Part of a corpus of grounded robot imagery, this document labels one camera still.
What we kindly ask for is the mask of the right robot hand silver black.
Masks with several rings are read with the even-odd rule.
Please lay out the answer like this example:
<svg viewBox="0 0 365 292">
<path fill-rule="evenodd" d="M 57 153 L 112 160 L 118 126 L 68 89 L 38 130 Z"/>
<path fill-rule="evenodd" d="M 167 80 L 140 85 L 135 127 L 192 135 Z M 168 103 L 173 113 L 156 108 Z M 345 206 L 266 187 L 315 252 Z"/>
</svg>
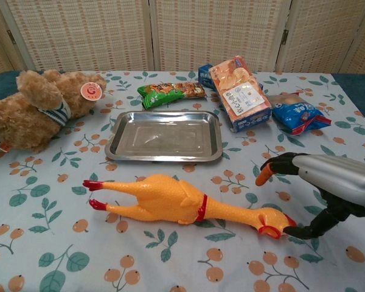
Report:
<svg viewBox="0 0 365 292">
<path fill-rule="evenodd" d="M 272 175 L 297 175 L 315 186 L 327 202 L 308 226 L 286 227 L 284 232 L 299 239 L 324 235 L 350 215 L 365 217 L 365 164 L 350 158 L 286 152 L 270 158 L 255 180 L 262 186 Z"/>
</svg>

